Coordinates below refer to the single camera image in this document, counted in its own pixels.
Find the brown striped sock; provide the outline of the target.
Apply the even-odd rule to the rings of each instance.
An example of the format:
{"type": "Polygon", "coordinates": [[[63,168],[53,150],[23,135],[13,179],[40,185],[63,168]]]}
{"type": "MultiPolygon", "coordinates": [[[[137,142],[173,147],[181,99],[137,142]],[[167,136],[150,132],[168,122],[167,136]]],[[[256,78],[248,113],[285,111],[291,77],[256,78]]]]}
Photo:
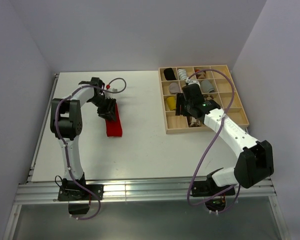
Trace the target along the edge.
{"type": "Polygon", "coordinates": [[[189,128],[197,128],[202,126],[200,120],[192,116],[187,116],[187,123],[189,128]]]}

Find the red sock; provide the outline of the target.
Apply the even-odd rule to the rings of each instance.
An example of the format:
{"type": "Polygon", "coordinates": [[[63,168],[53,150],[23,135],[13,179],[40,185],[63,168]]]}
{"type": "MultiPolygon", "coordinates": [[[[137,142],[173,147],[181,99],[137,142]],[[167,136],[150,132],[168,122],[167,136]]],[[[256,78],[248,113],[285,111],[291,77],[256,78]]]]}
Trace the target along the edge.
{"type": "Polygon", "coordinates": [[[107,137],[121,138],[123,136],[123,129],[121,125],[118,105],[115,105],[116,120],[106,120],[106,135],[107,137]]]}

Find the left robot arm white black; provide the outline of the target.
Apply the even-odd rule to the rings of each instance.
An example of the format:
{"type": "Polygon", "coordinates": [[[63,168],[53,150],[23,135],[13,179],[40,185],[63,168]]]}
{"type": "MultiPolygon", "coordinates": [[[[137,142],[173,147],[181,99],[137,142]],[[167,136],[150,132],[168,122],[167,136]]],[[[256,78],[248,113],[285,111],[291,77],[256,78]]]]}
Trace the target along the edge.
{"type": "Polygon", "coordinates": [[[117,77],[105,84],[99,77],[81,81],[69,96],[54,98],[50,107],[50,130],[58,139],[62,149],[64,177],[62,187],[76,200],[86,197],[85,173],[81,165],[79,138],[83,130],[82,107],[91,103],[98,117],[105,120],[106,136],[120,138],[123,128],[115,94],[123,92],[126,81],[117,77]]]}

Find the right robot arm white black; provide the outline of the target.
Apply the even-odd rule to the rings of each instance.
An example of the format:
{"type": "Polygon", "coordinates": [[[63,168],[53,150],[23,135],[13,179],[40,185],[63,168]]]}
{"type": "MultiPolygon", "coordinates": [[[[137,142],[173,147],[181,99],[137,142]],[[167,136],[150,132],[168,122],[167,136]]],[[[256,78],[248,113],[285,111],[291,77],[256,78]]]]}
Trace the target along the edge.
{"type": "Polygon", "coordinates": [[[188,84],[177,95],[176,114],[193,117],[213,130],[232,149],[235,166],[220,168],[206,177],[201,186],[193,184],[193,195],[217,195],[231,185],[248,189],[274,173],[273,148],[264,140],[250,136],[228,117],[213,99],[206,100],[198,84],[188,84]]]}

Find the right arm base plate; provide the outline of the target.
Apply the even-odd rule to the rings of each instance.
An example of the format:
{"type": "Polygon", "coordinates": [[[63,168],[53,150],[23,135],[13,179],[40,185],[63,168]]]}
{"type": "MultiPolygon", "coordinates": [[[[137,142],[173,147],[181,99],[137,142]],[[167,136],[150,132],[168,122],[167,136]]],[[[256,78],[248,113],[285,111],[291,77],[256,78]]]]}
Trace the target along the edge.
{"type": "Polygon", "coordinates": [[[212,197],[214,195],[234,196],[236,193],[232,185],[219,187],[212,180],[195,180],[189,187],[190,192],[187,196],[188,199],[190,197],[212,197]]]}

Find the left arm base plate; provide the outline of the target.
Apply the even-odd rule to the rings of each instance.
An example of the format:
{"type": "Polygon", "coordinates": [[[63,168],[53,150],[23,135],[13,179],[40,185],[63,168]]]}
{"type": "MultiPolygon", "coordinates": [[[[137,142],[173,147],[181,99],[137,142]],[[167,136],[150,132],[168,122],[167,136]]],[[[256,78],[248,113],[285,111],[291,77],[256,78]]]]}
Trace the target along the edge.
{"type": "Polygon", "coordinates": [[[73,181],[63,183],[59,189],[57,200],[59,202],[66,201],[88,201],[102,200],[104,193],[103,184],[85,184],[81,183],[87,190],[82,189],[73,181]]]}

